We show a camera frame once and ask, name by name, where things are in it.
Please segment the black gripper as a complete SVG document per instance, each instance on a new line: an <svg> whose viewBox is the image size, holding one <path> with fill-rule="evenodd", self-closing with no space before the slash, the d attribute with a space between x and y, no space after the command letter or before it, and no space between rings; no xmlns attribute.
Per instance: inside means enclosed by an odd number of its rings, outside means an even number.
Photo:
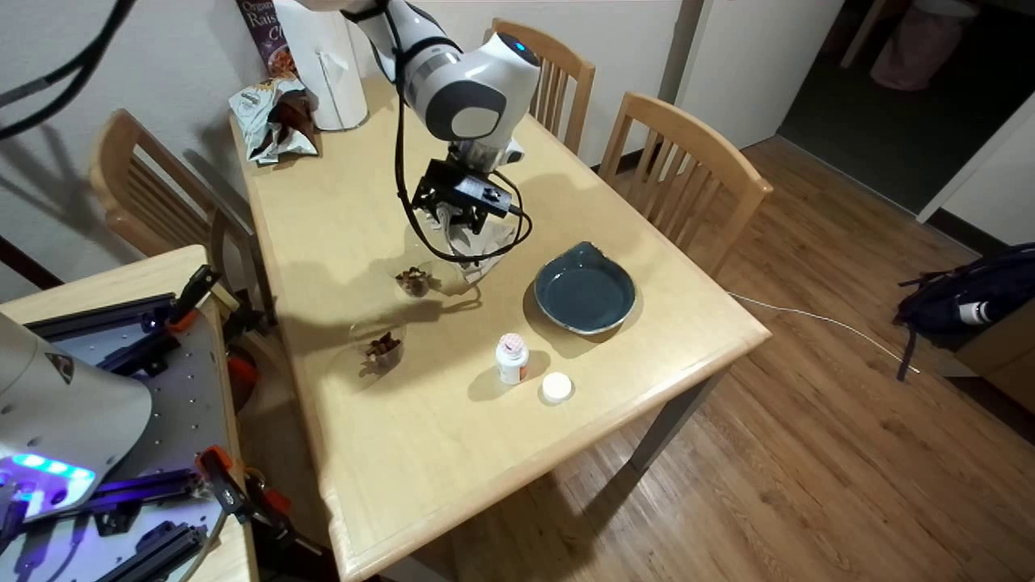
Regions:
<svg viewBox="0 0 1035 582"><path fill-rule="evenodd" d="M454 205L464 210L458 223L472 237L483 232L485 213L509 217L513 210L513 198L493 185L485 175L469 170L467 163L457 160L440 160L430 158L424 178L419 182L415 192L419 205L434 205L430 217L442 238L454 232Z"/></svg>

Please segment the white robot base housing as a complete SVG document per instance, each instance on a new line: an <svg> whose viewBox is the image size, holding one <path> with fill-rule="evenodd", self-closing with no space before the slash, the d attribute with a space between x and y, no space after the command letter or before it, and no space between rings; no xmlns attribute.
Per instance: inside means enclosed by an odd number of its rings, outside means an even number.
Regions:
<svg viewBox="0 0 1035 582"><path fill-rule="evenodd" d="M25 521L82 507L134 453L151 390L0 314L0 480Z"/></svg>

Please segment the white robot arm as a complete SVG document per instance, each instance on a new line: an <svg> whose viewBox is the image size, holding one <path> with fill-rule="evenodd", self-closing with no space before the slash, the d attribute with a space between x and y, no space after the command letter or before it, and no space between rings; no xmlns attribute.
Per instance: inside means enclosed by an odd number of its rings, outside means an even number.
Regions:
<svg viewBox="0 0 1035 582"><path fill-rule="evenodd" d="M530 112L541 81L537 51L493 33L467 51L415 0L302 0L306 8L330 8L357 21L379 58L382 73L421 117L428 132L445 146L442 160L430 160L421 178L419 205L440 217L451 210L472 232L485 217L504 217L500 192L489 175L519 160L519 122Z"/></svg>

